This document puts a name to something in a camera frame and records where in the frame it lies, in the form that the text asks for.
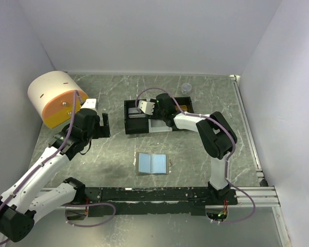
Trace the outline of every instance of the black tray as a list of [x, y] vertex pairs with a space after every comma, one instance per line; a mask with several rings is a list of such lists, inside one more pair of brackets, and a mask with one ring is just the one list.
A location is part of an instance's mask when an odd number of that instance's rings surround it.
[[[175, 99], [179, 105], [185, 105], [187, 107], [188, 112], [194, 113], [194, 109], [192, 107], [192, 101], [190, 97], [176, 97]], [[128, 117], [128, 109], [135, 108], [135, 100], [125, 100], [124, 108], [125, 108], [125, 133], [126, 135], [149, 133], [149, 115], [145, 115], [145, 117], [143, 118], [129, 118]]]

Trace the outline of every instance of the white wall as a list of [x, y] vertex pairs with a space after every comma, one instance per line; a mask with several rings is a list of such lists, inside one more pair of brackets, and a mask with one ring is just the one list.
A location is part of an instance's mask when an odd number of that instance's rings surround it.
[[51, 70], [19, 3], [0, 0], [0, 194], [28, 168], [41, 119], [27, 88]]
[[309, 247], [309, 0], [284, 0], [241, 77], [266, 178], [294, 246]]
[[56, 69], [241, 74], [281, 0], [19, 0]]

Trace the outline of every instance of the white cylinder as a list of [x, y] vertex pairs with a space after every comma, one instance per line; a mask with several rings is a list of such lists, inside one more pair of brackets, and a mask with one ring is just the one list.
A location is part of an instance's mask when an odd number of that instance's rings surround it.
[[[67, 73], [52, 71], [35, 79], [29, 86], [27, 95], [43, 122], [49, 128], [54, 128], [70, 118], [74, 90], [78, 90], [84, 101], [88, 98]], [[80, 102], [77, 101], [76, 112], [79, 110]]]

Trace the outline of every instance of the marble floor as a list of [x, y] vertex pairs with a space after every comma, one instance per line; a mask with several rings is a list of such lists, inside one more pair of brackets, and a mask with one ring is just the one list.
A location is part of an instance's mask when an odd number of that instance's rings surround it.
[[[237, 150], [231, 159], [230, 178], [237, 186], [259, 186], [255, 163], [248, 143], [235, 89], [227, 76], [119, 76], [71, 75], [90, 98], [99, 100], [98, 113], [109, 114], [111, 137], [93, 140], [87, 155], [76, 155], [46, 185], [56, 187], [74, 177], [86, 186], [156, 187], [205, 186], [211, 175], [210, 157], [198, 133], [178, 131], [126, 135], [124, 100], [135, 99], [149, 87], [161, 87], [182, 96], [181, 85], [189, 82], [195, 113], [220, 111], [237, 135]], [[148, 91], [141, 98], [155, 97], [160, 92]], [[48, 141], [61, 130], [42, 126], [30, 165], [40, 157]], [[137, 175], [136, 152], [165, 153], [171, 160], [168, 175]]]

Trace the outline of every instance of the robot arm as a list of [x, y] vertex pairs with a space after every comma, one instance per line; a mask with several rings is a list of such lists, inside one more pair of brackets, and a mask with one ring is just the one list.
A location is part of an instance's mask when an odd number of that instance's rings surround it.
[[[36, 198], [40, 190], [92, 139], [110, 137], [108, 115], [104, 114], [104, 125], [96, 111], [96, 99], [87, 99], [76, 113], [70, 137], [60, 153], [45, 164], [42, 162], [61, 146], [66, 138], [68, 125], [49, 142], [41, 157], [11, 188], [1, 194], [0, 206], [7, 198], [13, 198], [0, 212], [0, 232], [13, 242], [22, 240], [42, 217], [66, 203], [80, 203], [84, 199], [85, 185], [74, 178], [66, 179], [60, 186]], [[22, 181], [27, 182], [14, 194]]]
[[173, 100], [168, 94], [160, 94], [156, 100], [140, 101], [139, 108], [150, 115], [150, 118], [161, 119], [167, 126], [177, 129], [191, 130], [199, 133], [206, 152], [211, 157], [211, 177], [209, 185], [212, 186], [218, 194], [224, 194], [229, 185], [226, 181], [227, 166], [226, 158], [232, 151], [232, 143], [224, 131], [216, 124], [205, 119], [211, 117], [221, 124], [233, 137], [237, 143], [237, 137], [228, 122], [220, 112], [214, 112], [209, 115], [197, 115], [176, 111]]

